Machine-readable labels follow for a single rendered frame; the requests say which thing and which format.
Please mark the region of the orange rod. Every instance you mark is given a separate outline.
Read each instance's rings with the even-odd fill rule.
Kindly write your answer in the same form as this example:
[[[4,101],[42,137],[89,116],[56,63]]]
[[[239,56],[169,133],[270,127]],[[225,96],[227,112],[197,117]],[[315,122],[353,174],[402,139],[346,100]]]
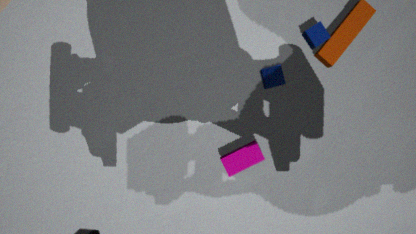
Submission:
[[[365,0],[359,0],[314,56],[332,67],[375,12]]]

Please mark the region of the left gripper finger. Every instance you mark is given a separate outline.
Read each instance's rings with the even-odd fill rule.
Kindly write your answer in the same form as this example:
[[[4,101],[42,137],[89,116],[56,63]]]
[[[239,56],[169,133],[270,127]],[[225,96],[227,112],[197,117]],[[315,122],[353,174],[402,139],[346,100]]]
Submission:
[[[92,229],[79,229],[74,234],[100,234],[99,230],[92,230]]]

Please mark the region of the small blue block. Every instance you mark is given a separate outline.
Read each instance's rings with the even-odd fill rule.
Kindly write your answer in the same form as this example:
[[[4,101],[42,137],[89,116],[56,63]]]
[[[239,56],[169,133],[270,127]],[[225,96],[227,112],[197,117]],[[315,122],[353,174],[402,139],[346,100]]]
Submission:
[[[331,38],[321,21],[304,31],[301,35],[311,50]]]
[[[260,70],[264,89],[280,86],[285,83],[281,64]]]

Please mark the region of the magenta rectangular block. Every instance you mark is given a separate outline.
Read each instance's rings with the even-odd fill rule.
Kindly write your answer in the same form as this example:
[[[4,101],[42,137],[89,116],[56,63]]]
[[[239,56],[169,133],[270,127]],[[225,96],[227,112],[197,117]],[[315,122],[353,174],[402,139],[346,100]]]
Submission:
[[[221,156],[220,160],[230,177],[265,159],[257,142],[254,140],[230,153]]]

